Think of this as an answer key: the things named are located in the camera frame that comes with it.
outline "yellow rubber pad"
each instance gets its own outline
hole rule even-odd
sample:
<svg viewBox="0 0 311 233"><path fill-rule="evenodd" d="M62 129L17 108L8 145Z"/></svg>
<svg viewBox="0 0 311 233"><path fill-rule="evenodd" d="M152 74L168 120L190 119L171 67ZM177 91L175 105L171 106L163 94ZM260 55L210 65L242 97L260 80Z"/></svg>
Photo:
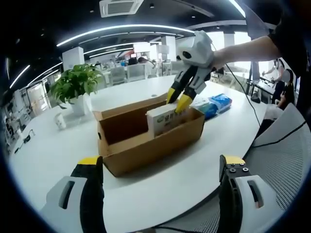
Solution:
<svg viewBox="0 0 311 233"><path fill-rule="evenodd" d="M168 93L167 93L167 99L166 99L166 104L168 104L171 100L172 95L174 94L175 89L171 88L169 89Z"/></svg>
<svg viewBox="0 0 311 233"><path fill-rule="evenodd" d="M245 161L237 156L224 155L227 164L245 164Z"/></svg>
<svg viewBox="0 0 311 233"><path fill-rule="evenodd" d="M84 158L83 160L80 160L78 164L96 165L98 157L99 156Z"/></svg>
<svg viewBox="0 0 311 233"><path fill-rule="evenodd" d="M183 111L184 109L189 107L189 105L192 103L192 101L193 101L193 99L191 99L189 96L182 95L180 97L180 100L177 103L177 107L176 107L175 112L180 113L181 111Z"/></svg>

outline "white flower pot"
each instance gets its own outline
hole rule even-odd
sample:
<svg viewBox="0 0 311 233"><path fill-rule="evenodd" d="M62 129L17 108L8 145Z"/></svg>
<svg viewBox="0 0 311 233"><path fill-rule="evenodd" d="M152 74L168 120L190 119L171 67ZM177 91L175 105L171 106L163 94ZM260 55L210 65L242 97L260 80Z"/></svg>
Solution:
<svg viewBox="0 0 311 233"><path fill-rule="evenodd" d="M80 95L70 100L72 110L76 116L84 116L92 111L91 98L88 94Z"/></svg>

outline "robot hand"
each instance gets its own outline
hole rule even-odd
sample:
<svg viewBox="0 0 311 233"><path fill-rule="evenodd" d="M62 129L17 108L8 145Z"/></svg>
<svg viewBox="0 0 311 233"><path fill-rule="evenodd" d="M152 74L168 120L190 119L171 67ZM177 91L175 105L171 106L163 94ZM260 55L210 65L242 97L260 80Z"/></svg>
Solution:
<svg viewBox="0 0 311 233"><path fill-rule="evenodd" d="M176 75L174 83L168 91L167 103L173 103L181 96L176 112L187 108L197 94L206 87L205 82L210 79L210 73L215 68L210 68L214 53L211 49L211 39L204 31L195 31L195 38L191 47L180 46L177 53L184 63L184 68Z"/></svg>

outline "potted plant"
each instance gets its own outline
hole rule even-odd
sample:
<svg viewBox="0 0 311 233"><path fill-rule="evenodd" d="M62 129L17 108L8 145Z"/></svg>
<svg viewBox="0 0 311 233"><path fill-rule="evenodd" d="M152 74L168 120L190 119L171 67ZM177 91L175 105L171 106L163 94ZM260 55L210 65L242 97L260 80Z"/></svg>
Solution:
<svg viewBox="0 0 311 233"><path fill-rule="evenodd" d="M59 80L51 86L51 93L62 109L66 107L60 105L68 102L71 104L74 114L85 115L91 111L90 93L96 93L96 87L102 73L88 64L75 65L73 69L62 73Z"/></svg>

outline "open cardboard box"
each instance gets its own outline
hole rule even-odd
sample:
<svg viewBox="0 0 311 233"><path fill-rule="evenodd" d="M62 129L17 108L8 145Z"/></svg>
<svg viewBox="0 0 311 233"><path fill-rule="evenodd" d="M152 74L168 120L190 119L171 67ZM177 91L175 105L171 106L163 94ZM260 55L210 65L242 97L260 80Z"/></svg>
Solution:
<svg viewBox="0 0 311 233"><path fill-rule="evenodd" d="M166 96L93 112L98 121L99 155L114 176L151 164L200 138L204 114L194 108L189 109L185 122L178 127L150 137L146 112L166 104Z"/></svg>

